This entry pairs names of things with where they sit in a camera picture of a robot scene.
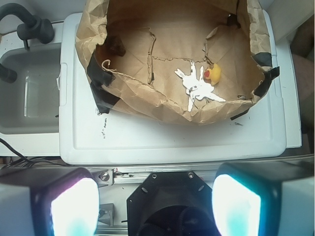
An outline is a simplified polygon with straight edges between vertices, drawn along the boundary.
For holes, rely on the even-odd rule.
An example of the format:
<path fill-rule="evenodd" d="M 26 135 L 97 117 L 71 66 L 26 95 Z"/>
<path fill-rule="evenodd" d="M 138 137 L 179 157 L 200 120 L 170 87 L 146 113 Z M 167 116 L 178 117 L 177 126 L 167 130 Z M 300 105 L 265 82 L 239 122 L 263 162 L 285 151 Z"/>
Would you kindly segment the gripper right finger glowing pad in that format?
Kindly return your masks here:
<path fill-rule="evenodd" d="M 225 162 L 213 182 L 212 208 L 223 236 L 313 236 L 312 162 Z"/>

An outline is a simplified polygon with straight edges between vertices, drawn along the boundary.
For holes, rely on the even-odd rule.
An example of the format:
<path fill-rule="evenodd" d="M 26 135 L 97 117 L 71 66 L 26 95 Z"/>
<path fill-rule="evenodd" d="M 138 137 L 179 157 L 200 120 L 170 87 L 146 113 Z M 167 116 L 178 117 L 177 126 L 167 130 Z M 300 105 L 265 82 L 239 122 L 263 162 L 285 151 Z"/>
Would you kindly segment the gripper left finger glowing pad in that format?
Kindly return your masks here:
<path fill-rule="evenodd" d="M 86 168 L 0 171 L 2 236 L 92 236 L 98 212 L 98 185 Z"/>

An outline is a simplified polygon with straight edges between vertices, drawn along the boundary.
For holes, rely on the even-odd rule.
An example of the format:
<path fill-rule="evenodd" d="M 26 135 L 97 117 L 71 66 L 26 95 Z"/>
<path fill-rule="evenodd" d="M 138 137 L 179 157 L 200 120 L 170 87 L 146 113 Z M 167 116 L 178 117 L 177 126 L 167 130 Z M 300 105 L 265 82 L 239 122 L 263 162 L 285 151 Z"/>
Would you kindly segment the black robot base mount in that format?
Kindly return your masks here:
<path fill-rule="evenodd" d="M 195 172 L 151 173 L 126 201 L 130 236 L 218 236 L 212 189 Z"/>

